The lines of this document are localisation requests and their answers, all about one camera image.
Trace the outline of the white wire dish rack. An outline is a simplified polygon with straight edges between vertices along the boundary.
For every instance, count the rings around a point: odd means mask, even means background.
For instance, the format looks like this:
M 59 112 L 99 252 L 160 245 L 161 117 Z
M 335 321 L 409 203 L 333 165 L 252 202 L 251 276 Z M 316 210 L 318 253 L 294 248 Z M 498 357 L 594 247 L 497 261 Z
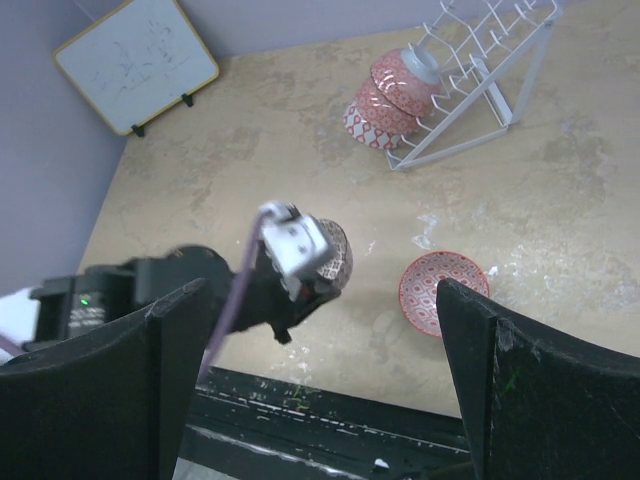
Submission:
M 433 111 L 418 120 L 423 134 L 385 152 L 393 171 L 432 163 L 494 140 L 517 124 L 531 99 L 533 87 L 558 19 L 561 1 L 478 1 L 476 13 L 458 12 L 460 1 L 442 1 L 435 19 L 422 24 L 421 39 L 411 50 L 439 47 L 440 92 L 431 96 Z M 517 101 L 510 105 L 499 82 L 516 64 L 531 55 Z M 484 103 L 496 129 L 430 153 L 429 148 L 452 132 L 452 126 L 477 103 Z

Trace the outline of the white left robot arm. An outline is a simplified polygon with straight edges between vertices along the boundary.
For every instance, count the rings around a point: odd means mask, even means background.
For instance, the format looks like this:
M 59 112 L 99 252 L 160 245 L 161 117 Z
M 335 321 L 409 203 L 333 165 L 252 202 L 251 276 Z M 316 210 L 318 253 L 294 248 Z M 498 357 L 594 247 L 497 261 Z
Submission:
M 290 329 L 340 297 L 351 275 L 351 262 L 350 257 L 340 260 L 334 276 L 321 271 L 309 274 L 300 282 L 297 294 L 291 296 L 264 243 L 259 242 L 229 332 L 244 332 L 267 324 L 278 343 L 289 343 Z M 82 335 L 150 305 L 198 278 L 210 282 L 214 295 L 212 317 L 218 319 L 236 276 L 213 249 L 186 245 L 164 257 L 136 257 L 120 265 L 94 265 L 81 275 L 46 280 L 38 288 L 23 291 L 36 304 L 34 316 L 21 317 L 25 322 L 35 322 L 34 337 L 19 340 L 2 336 L 1 355 L 16 357 Z

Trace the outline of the brown patterned bowl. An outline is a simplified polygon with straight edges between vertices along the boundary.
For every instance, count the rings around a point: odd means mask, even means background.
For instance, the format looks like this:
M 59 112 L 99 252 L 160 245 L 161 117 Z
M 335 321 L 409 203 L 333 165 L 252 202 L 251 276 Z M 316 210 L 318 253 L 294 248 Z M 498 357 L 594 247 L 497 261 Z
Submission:
M 317 272 L 335 287 L 344 289 L 351 278 L 354 267 L 351 245 L 344 229 L 338 223 L 329 219 L 318 219 L 318 223 L 331 240 L 335 255 Z

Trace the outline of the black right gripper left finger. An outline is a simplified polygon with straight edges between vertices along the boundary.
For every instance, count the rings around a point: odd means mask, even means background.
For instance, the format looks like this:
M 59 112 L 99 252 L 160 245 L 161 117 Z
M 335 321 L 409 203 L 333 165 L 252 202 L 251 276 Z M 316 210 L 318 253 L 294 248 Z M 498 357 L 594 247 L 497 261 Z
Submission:
M 172 478 L 212 307 L 194 280 L 2 365 L 2 478 Z

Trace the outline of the blue patterned bowl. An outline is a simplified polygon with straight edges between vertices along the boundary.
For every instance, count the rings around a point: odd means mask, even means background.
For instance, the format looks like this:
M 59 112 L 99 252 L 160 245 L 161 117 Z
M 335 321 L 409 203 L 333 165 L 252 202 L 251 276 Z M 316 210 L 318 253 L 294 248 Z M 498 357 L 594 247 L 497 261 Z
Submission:
M 343 115 L 343 124 L 346 131 L 359 143 L 378 150 L 393 150 L 402 143 L 402 137 L 398 134 L 389 134 L 374 127 L 360 113 L 356 102 L 352 101 Z

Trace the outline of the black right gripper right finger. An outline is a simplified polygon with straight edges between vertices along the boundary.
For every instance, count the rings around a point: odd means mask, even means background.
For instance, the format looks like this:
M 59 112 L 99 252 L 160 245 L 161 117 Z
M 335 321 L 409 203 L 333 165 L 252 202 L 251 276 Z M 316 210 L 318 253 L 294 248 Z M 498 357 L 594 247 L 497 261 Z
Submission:
M 638 358 L 454 279 L 436 306 L 476 478 L 638 478 Z

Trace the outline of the grey leaf bowl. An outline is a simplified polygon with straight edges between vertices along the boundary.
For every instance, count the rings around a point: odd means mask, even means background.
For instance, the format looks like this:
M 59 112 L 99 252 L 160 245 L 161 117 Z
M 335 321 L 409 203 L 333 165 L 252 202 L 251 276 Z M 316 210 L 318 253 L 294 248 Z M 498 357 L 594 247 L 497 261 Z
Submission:
M 373 127 L 390 134 L 408 135 L 419 130 L 416 119 L 390 103 L 372 79 L 366 79 L 355 94 L 356 107 Z
M 440 90 L 440 66 L 426 49 L 409 46 L 391 50 L 371 66 L 378 90 L 394 106 L 413 117 L 424 117 L 432 96 Z

